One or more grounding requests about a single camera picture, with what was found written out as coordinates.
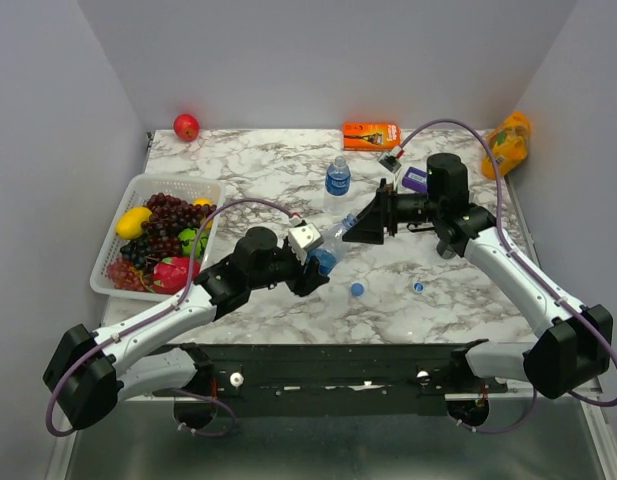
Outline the clear bottle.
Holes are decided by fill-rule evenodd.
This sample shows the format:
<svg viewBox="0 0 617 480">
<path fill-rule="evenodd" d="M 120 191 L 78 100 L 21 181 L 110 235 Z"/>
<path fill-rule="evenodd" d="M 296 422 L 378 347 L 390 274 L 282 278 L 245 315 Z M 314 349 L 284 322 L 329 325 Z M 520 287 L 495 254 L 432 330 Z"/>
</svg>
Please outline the clear bottle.
<svg viewBox="0 0 617 480">
<path fill-rule="evenodd" d="M 328 259 L 334 261 L 337 265 L 345 256 L 347 245 L 343 241 L 343 236 L 357 223 L 357 217 L 348 214 L 337 222 L 328 231 L 322 234 L 324 243 L 315 249 L 309 256 L 314 256 L 319 260 Z"/>
<path fill-rule="evenodd" d="M 347 199 L 351 184 L 351 171 L 343 156 L 336 157 L 328 166 L 324 180 L 324 209 L 338 214 Z"/>
</svg>

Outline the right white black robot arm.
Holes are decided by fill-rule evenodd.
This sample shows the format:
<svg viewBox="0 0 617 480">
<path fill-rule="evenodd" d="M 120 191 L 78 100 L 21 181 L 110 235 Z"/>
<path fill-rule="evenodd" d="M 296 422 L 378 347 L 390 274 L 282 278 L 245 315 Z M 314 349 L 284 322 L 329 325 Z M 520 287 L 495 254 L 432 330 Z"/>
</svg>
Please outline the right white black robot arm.
<svg viewBox="0 0 617 480">
<path fill-rule="evenodd" d="M 380 183 L 375 197 L 344 235 L 348 243 L 381 245 L 401 224 L 429 223 L 440 250 L 450 250 L 486 274 L 526 319 L 537 340 L 531 345 L 478 340 L 458 351 L 448 379 L 468 392 L 484 378 L 526 381 L 556 399 L 605 373 L 613 319 L 601 305 L 587 307 L 557 286 L 498 231 L 495 217 L 471 202 L 468 173 L 448 153 L 427 160 L 427 191 L 398 193 Z"/>
</svg>

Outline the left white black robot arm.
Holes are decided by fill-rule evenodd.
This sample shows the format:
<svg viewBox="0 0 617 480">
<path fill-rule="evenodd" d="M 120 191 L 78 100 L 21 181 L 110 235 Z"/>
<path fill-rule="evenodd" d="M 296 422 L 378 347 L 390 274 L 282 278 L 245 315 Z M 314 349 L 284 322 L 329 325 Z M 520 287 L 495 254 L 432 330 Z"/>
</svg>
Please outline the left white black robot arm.
<svg viewBox="0 0 617 480">
<path fill-rule="evenodd" d="M 288 231 L 284 240 L 265 227 L 253 227 L 218 263 L 199 272 L 191 284 L 115 327 L 94 332 L 77 325 L 64 333 L 43 375 L 51 396 L 46 428 L 61 408 L 72 430 L 86 429 L 124 400 L 163 390 L 202 393 L 208 368 L 181 347 L 162 346 L 245 305 L 252 291 L 279 283 L 299 297 L 328 282 L 314 252 L 324 243 L 312 224 Z"/>
</svg>

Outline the purple toothpaste box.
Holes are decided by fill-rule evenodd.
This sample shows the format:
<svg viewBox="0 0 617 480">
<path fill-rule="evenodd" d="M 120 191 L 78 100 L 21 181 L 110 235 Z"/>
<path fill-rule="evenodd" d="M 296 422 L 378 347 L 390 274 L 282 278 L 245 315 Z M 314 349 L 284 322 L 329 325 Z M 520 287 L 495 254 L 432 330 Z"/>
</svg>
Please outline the purple toothpaste box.
<svg viewBox="0 0 617 480">
<path fill-rule="evenodd" d="M 401 184 L 404 188 L 417 193 L 427 193 L 427 173 L 415 167 L 409 167 L 402 176 Z"/>
</svg>

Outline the black drink can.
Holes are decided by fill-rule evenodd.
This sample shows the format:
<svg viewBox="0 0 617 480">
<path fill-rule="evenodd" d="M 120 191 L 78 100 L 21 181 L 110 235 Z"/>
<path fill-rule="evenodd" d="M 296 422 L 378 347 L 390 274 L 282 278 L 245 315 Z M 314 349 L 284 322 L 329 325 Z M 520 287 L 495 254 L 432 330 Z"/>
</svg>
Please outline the black drink can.
<svg viewBox="0 0 617 480">
<path fill-rule="evenodd" d="M 456 252 L 453 247 L 442 240 L 437 243 L 436 251 L 437 254 L 444 260 L 450 260 L 456 256 Z"/>
</svg>

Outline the orange razor box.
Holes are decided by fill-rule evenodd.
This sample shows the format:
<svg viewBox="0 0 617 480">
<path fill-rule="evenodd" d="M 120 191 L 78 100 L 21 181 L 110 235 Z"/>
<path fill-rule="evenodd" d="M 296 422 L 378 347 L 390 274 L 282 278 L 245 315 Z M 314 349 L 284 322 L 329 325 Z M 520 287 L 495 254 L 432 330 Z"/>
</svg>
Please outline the orange razor box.
<svg viewBox="0 0 617 480">
<path fill-rule="evenodd" d="M 345 151 L 384 152 L 401 143 L 401 129 L 394 123 L 347 122 L 341 133 Z"/>
</svg>

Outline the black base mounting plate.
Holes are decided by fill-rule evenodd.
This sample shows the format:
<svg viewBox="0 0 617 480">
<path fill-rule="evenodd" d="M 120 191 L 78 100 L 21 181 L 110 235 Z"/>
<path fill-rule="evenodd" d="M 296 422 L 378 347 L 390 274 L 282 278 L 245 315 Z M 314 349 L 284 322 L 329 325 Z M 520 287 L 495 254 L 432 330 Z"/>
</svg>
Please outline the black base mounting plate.
<svg viewBox="0 0 617 480">
<path fill-rule="evenodd" d="M 186 392 L 210 396 L 239 419 L 471 415 L 469 401 L 506 392 L 463 364 L 462 344 L 193 344 Z"/>
</svg>

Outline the small yellow fruit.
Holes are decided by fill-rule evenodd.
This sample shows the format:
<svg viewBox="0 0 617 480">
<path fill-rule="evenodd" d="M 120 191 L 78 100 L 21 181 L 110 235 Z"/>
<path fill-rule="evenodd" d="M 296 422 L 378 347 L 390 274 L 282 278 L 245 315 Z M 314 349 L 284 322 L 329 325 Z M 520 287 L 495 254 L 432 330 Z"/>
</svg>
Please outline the small yellow fruit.
<svg viewBox="0 0 617 480">
<path fill-rule="evenodd" d="M 197 227 L 201 226 L 207 220 L 208 216 L 217 208 L 211 200 L 206 198 L 198 198 L 194 200 L 192 206 L 194 210 L 195 225 Z"/>
</svg>

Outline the red dragon fruit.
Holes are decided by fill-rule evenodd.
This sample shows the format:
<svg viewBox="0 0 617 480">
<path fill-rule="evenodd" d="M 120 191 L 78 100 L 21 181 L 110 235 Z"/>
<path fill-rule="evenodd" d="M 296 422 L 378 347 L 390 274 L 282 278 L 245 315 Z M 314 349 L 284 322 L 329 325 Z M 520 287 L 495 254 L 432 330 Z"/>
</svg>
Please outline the red dragon fruit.
<svg viewBox="0 0 617 480">
<path fill-rule="evenodd" d="M 185 287 L 188 273 L 188 257 L 166 257 L 154 267 L 150 289 L 156 294 L 175 294 Z"/>
</svg>

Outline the white plastic basket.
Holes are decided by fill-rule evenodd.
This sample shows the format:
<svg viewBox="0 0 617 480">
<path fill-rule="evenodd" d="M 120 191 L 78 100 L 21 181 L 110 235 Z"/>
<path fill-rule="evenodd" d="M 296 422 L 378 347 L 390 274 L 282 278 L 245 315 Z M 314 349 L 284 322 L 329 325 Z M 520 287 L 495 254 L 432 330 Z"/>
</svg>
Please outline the white plastic basket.
<svg viewBox="0 0 617 480">
<path fill-rule="evenodd" d="M 218 206 L 222 206 L 225 201 L 225 187 L 216 180 L 168 174 L 140 174 L 134 177 L 122 196 L 95 261 L 90 276 L 90 286 L 94 292 L 111 297 L 149 302 L 161 302 L 168 298 L 168 294 L 141 293 L 114 288 L 113 281 L 106 272 L 113 261 L 119 257 L 118 250 L 122 247 L 122 238 L 116 234 L 118 221 L 132 208 L 143 205 L 151 194 L 160 192 L 173 194 L 183 200 L 207 198 Z"/>
</svg>

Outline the dark purple grape bunch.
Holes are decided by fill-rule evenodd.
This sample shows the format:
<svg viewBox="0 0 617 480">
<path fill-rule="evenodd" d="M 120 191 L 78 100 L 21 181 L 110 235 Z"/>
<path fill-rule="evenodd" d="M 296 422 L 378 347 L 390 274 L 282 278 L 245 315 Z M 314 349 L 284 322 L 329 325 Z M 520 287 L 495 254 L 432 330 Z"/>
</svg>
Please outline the dark purple grape bunch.
<svg viewBox="0 0 617 480">
<path fill-rule="evenodd" d="M 125 244 L 119 249 L 120 257 L 144 265 L 147 273 L 166 257 L 189 257 L 200 227 L 195 225 L 192 203 L 164 193 L 153 194 L 142 205 L 152 212 L 142 224 L 144 233 L 134 240 L 122 239 Z"/>
</svg>

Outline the orange snack bag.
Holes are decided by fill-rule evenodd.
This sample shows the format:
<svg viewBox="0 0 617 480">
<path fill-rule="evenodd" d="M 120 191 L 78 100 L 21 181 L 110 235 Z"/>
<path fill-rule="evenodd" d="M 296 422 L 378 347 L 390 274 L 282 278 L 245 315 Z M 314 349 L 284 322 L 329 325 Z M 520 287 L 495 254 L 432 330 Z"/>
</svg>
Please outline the orange snack bag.
<svg viewBox="0 0 617 480">
<path fill-rule="evenodd" d="M 515 111 L 485 137 L 501 176 L 509 174 L 528 157 L 531 131 L 528 118 Z"/>
</svg>

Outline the red grape bunch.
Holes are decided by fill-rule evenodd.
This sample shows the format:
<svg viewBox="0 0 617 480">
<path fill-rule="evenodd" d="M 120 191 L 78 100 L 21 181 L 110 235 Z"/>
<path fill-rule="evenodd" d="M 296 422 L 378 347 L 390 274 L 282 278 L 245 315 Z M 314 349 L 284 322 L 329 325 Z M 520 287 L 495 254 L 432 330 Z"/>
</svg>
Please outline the red grape bunch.
<svg viewBox="0 0 617 480">
<path fill-rule="evenodd" d="M 144 265 L 137 266 L 128 259 L 118 258 L 106 269 L 107 277 L 118 290 L 152 293 L 152 277 Z"/>
</svg>

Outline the yellow lemon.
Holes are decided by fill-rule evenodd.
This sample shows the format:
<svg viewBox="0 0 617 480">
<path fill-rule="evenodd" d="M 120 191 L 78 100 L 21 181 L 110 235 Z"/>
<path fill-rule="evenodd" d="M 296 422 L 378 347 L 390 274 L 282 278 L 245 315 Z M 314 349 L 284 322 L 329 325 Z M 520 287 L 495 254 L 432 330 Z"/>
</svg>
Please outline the yellow lemon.
<svg viewBox="0 0 617 480">
<path fill-rule="evenodd" d="M 124 240 L 134 240 L 144 233 L 143 223 L 147 222 L 152 215 L 149 208 L 144 206 L 134 207 L 125 212 L 116 224 L 116 234 Z"/>
</svg>

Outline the red apple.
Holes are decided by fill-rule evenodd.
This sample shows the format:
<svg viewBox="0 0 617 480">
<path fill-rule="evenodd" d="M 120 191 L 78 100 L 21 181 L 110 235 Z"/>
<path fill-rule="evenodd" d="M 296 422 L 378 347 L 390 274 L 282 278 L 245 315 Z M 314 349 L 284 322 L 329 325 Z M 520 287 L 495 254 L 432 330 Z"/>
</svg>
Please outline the red apple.
<svg viewBox="0 0 617 480">
<path fill-rule="evenodd" d="M 197 119 L 191 114 L 180 114 L 173 122 L 175 135 L 184 142 L 192 142 L 197 139 L 200 132 L 200 125 Z"/>
</svg>

